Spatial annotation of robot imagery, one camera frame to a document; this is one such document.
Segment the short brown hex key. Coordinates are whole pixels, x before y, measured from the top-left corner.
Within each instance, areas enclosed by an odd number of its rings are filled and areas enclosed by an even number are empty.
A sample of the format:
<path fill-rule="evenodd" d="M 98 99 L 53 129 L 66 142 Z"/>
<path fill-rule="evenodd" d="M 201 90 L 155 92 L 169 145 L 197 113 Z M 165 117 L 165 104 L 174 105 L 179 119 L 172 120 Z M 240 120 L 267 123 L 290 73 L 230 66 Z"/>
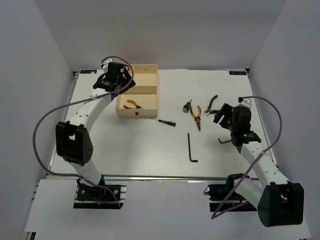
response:
<path fill-rule="evenodd" d="M 229 140 L 221 140 L 220 138 L 218 138 L 218 142 L 219 142 L 220 144 L 230 143 L 231 141 L 232 141 L 231 139 L 229 139 Z"/>

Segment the green handled cutters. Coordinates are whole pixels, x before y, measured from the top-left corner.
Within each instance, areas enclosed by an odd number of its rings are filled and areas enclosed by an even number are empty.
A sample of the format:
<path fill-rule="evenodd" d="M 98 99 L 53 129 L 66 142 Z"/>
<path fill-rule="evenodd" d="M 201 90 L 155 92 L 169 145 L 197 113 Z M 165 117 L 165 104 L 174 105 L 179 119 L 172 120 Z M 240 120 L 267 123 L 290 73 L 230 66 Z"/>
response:
<path fill-rule="evenodd" d="M 210 114 L 216 114 L 216 113 L 219 112 L 219 110 L 211 109 L 214 100 L 217 99 L 217 98 L 218 98 L 218 95 L 215 95 L 215 96 L 213 96 L 212 99 L 210 100 L 207 109 L 204 111 L 204 113 L 205 113 L 207 116 L 210 115 Z"/>

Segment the small yellow-black pliers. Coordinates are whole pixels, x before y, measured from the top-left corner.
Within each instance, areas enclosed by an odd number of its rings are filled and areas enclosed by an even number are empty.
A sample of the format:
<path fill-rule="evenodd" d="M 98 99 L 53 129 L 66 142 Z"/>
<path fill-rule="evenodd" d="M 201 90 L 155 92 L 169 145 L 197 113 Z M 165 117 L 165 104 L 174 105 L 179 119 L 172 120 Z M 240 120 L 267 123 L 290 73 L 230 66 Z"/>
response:
<path fill-rule="evenodd" d="M 123 105 L 124 109 L 143 109 L 137 102 L 131 99 L 127 99 L 126 102 L 131 104 L 131 106 L 127 106 L 126 104 Z"/>

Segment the large yellow-black needle-nose pliers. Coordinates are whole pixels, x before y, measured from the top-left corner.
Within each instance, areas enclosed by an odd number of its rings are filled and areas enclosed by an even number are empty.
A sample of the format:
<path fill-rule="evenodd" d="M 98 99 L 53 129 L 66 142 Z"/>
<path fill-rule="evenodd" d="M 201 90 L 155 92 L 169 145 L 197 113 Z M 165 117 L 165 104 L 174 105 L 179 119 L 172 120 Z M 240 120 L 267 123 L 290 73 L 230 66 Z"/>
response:
<path fill-rule="evenodd" d="M 190 110 L 190 113 L 191 113 L 195 123 L 196 123 L 197 129 L 200 132 L 201 131 L 201 115 L 202 115 L 201 107 L 200 107 L 200 105 L 197 105 L 198 114 L 194 113 L 192 105 L 190 106 L 189 110 Z"/>

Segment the long brown hex key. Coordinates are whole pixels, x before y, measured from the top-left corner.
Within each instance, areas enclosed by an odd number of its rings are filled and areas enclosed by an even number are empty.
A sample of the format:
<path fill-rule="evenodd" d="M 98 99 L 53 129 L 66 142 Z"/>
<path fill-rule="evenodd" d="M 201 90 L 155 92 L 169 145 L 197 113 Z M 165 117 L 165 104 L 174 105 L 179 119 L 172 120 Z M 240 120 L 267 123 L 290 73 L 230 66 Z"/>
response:
<path fill-rule="evenodd" d="M 188 156 L 189 156 L 189 161 L 191 163 L 197 163 L 197 159 L 192 158 L 192 150 L 191 150 L 191 139 L 190 139 L 190 133 L 187 133 L 187 144 L 188 144 Z"/>

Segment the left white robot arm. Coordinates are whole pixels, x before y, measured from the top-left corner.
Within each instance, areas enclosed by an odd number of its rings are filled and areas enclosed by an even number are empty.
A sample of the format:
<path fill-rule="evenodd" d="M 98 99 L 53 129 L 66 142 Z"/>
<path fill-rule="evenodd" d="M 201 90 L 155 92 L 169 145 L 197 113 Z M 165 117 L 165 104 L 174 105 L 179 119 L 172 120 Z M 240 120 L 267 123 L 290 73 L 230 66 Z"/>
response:
<path fill-rule="evenodd" d="M 88 181 L 88 193 L 96 200 L 105 196 L 106 187 L 92 160 L 91 128 L 114 98 L 136 85 L 133 67 L 129 64 L 105 61 L 102 69 L 103 74 L 92 86 L 89 98 L 81 108 L 68 121 L 60 121 L 55 127 L 57 155 L 68 162 L 80 178 Z"/>

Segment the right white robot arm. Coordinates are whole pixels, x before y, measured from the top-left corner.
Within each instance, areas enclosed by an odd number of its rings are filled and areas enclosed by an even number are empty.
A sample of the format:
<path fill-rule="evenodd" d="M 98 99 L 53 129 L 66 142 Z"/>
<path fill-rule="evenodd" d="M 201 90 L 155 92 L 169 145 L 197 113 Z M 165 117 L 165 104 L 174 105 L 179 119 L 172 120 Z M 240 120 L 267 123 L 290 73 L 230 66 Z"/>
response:
<path fill-rule="evenodd" d="M 247 160 L 249 168 L 225 188 L 226 196 L 212 219 L 222 215 L 229 198 L 242 196 L 257 210 L 265 227 L 300 225 L 304 217 L 304 189 L 291 182 L 266 154 L 259 136 L 251 130 L 251 109 L 243 104 L 225 103 L 214 116 L 214 123 L 230 131 L 232 145 Z"/>

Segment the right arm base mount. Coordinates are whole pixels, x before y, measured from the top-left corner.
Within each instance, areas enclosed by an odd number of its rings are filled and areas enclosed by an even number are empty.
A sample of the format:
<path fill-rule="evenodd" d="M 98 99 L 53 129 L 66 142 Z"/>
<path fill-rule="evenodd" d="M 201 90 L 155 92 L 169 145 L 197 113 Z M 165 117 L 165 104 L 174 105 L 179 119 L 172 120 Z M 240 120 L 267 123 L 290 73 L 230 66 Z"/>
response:
<path fill-rule="evenodd" d="M 203 193 L 204 195 L 209 196 L 209 210 L 211 213 L 215 212 L 219 204 L 234 187 L 236 180 L 239 180 L 242 175 L 242 173 L 231 174 L 227 177 L 225 182 L 218 181 L 217 183 L 207 185 Z M 245 202 L 247 202 L 247 200 L 242 195 L 234 192 L 219 211 L 222 212 Z"/>

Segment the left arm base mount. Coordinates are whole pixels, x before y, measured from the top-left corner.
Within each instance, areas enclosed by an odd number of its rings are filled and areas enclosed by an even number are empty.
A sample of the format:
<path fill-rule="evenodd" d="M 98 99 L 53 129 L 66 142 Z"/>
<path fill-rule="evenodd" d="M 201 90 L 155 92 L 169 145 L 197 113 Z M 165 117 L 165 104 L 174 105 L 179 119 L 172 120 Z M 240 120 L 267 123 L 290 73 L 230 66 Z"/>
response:
<path fill-rule="evenodd" d="M 124 204 L 127 192 L 125 182 L 101 181 L 100 184 L 104 184 L 112 193 L 105 188 L 86 185 L 80 179 L 76 183 L 74 209 L 119 210 Z"/>

